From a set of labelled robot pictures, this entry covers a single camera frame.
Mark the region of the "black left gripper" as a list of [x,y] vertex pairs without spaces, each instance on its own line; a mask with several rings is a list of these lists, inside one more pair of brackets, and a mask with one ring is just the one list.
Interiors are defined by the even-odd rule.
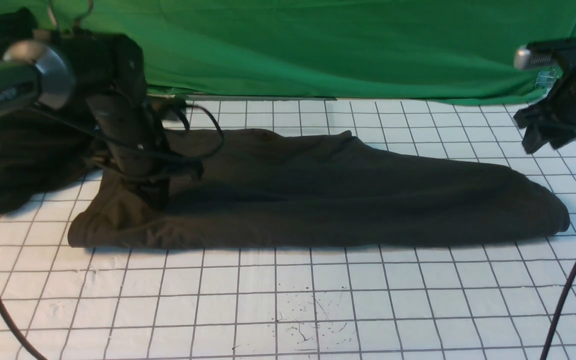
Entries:
[[114,161],[116,170],[152,208],[169,203],[170,178],[204,174],[200,161],[174,153],[161,121],[144,104],[133,104],[117,92],[103,92],[86,99]]

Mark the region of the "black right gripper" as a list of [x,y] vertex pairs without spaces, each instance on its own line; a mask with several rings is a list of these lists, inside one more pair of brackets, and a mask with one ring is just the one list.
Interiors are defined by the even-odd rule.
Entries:
[[554,138],[576,138],[576,68],[560,70],[561,75],[545,98],[513,116],[515,124],[525,129],[521,144],[528,155]]

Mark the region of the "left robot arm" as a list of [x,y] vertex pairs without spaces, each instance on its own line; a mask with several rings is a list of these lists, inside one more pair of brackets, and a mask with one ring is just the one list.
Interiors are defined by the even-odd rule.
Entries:
[[174,152],[147,96],[142,48],[123,34],[78,32],[23,39],[0,59],[0,121],[32,112],[103,143],[87,166],[118,175],[128,191],[163,208],[170,179],[199,180],[204,153]]

